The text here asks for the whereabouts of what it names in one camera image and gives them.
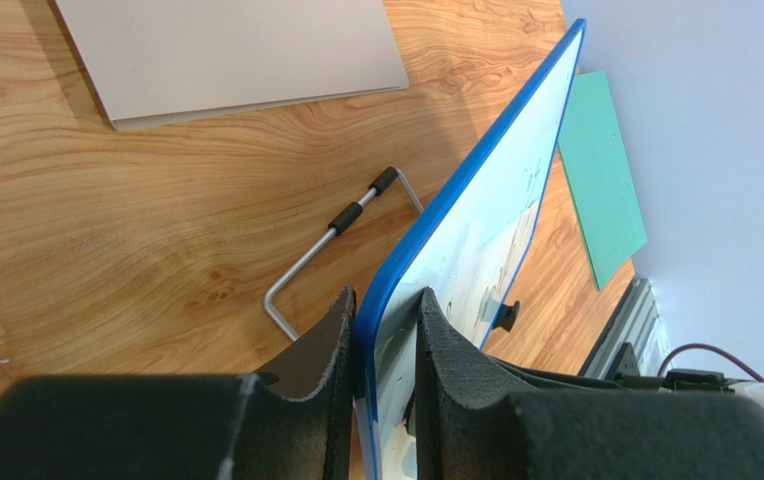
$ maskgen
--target white wall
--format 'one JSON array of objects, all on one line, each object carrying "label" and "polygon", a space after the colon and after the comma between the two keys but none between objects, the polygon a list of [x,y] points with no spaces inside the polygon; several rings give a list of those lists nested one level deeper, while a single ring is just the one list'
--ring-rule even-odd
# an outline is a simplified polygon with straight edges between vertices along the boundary
[{"label": "white wall", "polygon": [[711,343],[764,375],[764,2],[562,4],[589,21],[582,71],[610,81],[649,238],[634,261],[671,345]]}]

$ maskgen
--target whiteboard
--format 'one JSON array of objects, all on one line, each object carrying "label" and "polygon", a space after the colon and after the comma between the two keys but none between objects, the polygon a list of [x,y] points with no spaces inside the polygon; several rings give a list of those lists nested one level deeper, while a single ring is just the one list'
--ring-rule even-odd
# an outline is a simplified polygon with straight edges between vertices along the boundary
[{"label": "whiteboard", "polygon": [[417,476],[404,415],[415,383],[410,312],[420,292],[435,290],[450,323],[475,345],[488,337],[533,237],[584,30],[583,20],[572,25],[370,285],[354,333],[368,478]]}]

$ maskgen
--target metal handle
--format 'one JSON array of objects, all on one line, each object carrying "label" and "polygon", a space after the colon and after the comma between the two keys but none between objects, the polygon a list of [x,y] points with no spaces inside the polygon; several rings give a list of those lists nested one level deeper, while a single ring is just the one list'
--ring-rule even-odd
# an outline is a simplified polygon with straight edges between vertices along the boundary
[{"label": "metal handle", "polygon": [[276,294],[278,294],[278,292],[287,285],[287,282],[295,277],[296,274],[299,273],[299,271],[302,270],[312,258],[314,258],[314,256],[320,253],[320,250],[322,250],[327,243],[336,236],[344,233],[358,216],[361,215],[364,206],[367,205],[373,197],[381,195],[395,179],[399,180],[400,184],[403,186],[403,190],[406,191],[406,194],[411,199],[415,209],[417,209],[418,214],[423,213],[423,205],[421,205],[420,199],[414,189],[412,189],[409,181],[406,179],[406,175],[399,168],[388,167],[382,175],[379,175],[379,177],[370,184],[367,193],[358,199],[357,202],[351,203],[340,213],[340,215],[335,217],[335,219],[329,223],[329,229],[326,230],[326,233],[324,233],[307,252],[299,257],[299,260],[291,265],[290,268],[284,272],[284,275],[279,277],[279,279],[267,290],[267,293],[264,294],[264,310],[266,310],[267,315],[273,319],[276,325],[278,325],[278,328],[280,328],[291,341],[295,342],[296,339],[299,338],[299,334],[296,333],[296,330],[294,330],[290,323],[288,323],[287,319],[284,318],[284,315],[282,315],[275,307],[274,301]]}]

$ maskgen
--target metal rod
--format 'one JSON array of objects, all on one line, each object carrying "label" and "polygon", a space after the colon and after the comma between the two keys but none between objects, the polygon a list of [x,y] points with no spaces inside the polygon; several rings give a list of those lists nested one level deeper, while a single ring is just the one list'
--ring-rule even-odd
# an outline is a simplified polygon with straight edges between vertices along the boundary
[{"label": "metal rod", "polygon": [[[418,213],[423,213],[423,205],[420,203],[420,199],[418,198],[415,191],[412,189],[412,186],[409,184],[409,181],[406,180],[406,175],[398,168],[397,170],[397,180],[400,181],[400,184],[403,186],[403,190],[406,191],[406,194],[411,199],[412,203],[415,206],[415,209],[417,209]],[[367,192],[360,198],[356,203],[364,207],[367,205],[370,200],[373,199],[373,197],[376,196],[377,190],[373,187],[369,188]],[[299,257],[299,260],[294,262],[293,265],[290,266],[290,268],[287,269],[286,272],[284,272],[284,275],[279,277],[278,280],[267,290],[267,293],[264,294],[264,310],[267,312],[267,315],[270,316],[270,318],[273,319],[273,321],[278,325],[278,328],[280,328],[285,335],[287,335],[288,338],[292,342],[295,342],[296,339],[299,338],[299,334],[296,333],[296,330],[288,323],[287,319],[284,318],[284,315],[281,314],[281,312],[278,311],[278,309],[275,306],[275,296],[278,294],[278,292],[281,291],[282,288],[284,288],[285,285],[287,285],[287,282],[289,282],[293,277],[296,276],[297,273],[299,273],[300,270],[302,270],[305,265],[308,264],[309,261],[311,261],[312,258],[314,258],[318,253],[320,253],[320,250],[323,249],[323,247],[326,246],[327,243],[329,243],[333,238],[335,238],[337,234],[337,231],[334,228],[330,228],[326,231],[326,233],[323,234],[322,237],[320,237],[319,240],[317,240],[317,243],[311,246],[311,248],[308,249],[301,257]]]},{"label": "metal rod", "polygon": [[403,173],[403,171],[400,170],[399,168],[397,168],[396,170],[397,170],[397,180],[399,180],[400,183],[403,185],[403,190],[406,191],[406,195],[408,195],[409,198],[412,200],[412,203],[417,209],[418,214],[423,213],[423,205],[420,203],[420,199],[417,197],[417,194],[412,188],[412,185],[406,179],[406,174]]}]

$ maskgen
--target black foam grip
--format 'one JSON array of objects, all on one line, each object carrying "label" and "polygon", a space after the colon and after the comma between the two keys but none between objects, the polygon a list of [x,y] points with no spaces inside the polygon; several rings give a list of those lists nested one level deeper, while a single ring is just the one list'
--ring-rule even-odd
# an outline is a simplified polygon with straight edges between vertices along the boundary
[{"label": "black foam grip", "polygon": [[396,179],[397,169],[394,167],[388,167],[384,172],[382,172],[381,175],[376,177],[376,180],[370,184],[370,188],[376,189],[376,196],[378,197],[379,195],[382,195],[382,192],[384,192],[386,188],[390,187]]},{"label": "black foam grip", "polygon": [[339,237],[363,212],[364,208],[361,205],[352,202],[334,220],[329,222],[329,228],[334,228],[335,236]]}]

